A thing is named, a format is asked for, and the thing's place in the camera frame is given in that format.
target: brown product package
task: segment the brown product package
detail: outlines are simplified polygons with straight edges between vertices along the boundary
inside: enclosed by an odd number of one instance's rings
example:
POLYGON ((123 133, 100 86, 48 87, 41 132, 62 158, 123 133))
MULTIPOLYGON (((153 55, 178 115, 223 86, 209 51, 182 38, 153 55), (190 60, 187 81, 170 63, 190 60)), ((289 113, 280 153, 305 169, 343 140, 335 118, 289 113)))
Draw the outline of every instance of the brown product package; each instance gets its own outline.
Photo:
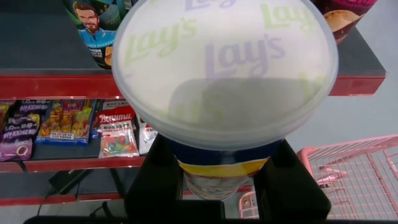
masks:
POLYGON ((377 0, 314 0, 339 44, 377 0))

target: snack bag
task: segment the snack bag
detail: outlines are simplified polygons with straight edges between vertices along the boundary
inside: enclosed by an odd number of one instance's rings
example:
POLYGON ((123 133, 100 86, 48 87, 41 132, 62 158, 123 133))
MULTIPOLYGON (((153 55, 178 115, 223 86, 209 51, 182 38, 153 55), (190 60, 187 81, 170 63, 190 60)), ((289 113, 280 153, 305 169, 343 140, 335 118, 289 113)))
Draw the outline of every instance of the snack bag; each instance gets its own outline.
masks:
POLYGON ((15 102, 15 100, 0 100, 0 133, 7 123, 9 109, 15 102))
POLYGON ((22 100, 14 117, 30 117, 40 126, 50 100, 22 100))
POLYGON ((28 160, 32 154, 32 138, 38 128, 37 122, 30 117, 9 118, 0 135, 0 162, 28 160))
POLYGON ((54 100, 48 108, 37 143, 86 146, 96 100, 54 100))
POLYGON ((104 100, 101 110, 111 110, 122 106, 129 106, 129 103, 126 100, 120 99, 104 100))
POLYGON ((139 156, 134 138, 134 115, 131 106, 104 110, 97 115, 101 135, 99 157, 139 156))
POLYGON ((139 124, 139 154, 148 153, 150 147, 154 143, 154 140, 157 135, 157 131, 155 131, 148 123, 146 123, 138 114, 137 120, 139 124))
POLYGON ((101 105, 102 105, 102 100, 97 100, 96 104, 95 104, 95 110, 94 110, 94 114, 93 114, 93 125, 91 126, 90 129, 90 136, 93 139, 99 138, 100 134, 97 132, 98 129, 98 119, 97 119, 97 114, 101 111, 101 105))
POLYGON ((95 112, 95 119, 93 121, 93 127, 91 128, 91 137, 92 138, 99 137, 97 129, 99 128, 100 124, 97 119, 97 114, 103 110, 111 110, 111 109, 115 109, 115 108, 122 107, 122 106, 129 106, 129 103, 126 100, 117 100, 117 99, 103 100, 103 101, 98 100, 98 103, 96 106, 97 110, 95 112))

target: yellow label stripe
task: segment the yellow label stripe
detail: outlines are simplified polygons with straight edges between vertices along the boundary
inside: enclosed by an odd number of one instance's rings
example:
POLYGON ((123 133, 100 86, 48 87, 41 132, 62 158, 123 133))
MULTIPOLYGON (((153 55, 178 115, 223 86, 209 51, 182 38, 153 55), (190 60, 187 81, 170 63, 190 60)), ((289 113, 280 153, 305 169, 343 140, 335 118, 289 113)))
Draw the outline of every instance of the yellow label stripe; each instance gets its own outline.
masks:
POLYGON ((232 165, 217 166, 198 166, 189 165, 178 162, 180 166, 189 174, 201 175, 207 177, 237 177, 252 174, 258 171, 267 162, 267 159, 259 159, 256 161, 242 162, 232 165))

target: printed man's face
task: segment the printed man's face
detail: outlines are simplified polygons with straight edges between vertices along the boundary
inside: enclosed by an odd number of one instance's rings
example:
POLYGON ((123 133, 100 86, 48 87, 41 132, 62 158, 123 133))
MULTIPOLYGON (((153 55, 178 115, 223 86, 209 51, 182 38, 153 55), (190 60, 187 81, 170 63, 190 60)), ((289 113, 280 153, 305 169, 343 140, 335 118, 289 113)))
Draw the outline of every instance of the printed man's face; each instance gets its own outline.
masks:
POLYGON ((88 30, 91 32, 98 30, 100 19, 92 10, 76 9, 76 14, 88 30))

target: plastic lid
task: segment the plastic lid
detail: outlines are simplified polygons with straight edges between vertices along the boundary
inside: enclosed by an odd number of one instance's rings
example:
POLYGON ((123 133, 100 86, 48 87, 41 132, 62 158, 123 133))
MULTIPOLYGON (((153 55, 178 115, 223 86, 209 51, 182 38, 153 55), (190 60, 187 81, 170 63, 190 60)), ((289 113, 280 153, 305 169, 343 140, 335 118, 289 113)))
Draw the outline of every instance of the plastic lid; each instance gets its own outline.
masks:
POLYGON ((139 1, 113 53, 121 93, 160 134, 214 150, 282 139, 329 93, 338 54, 310 1, 139 1))

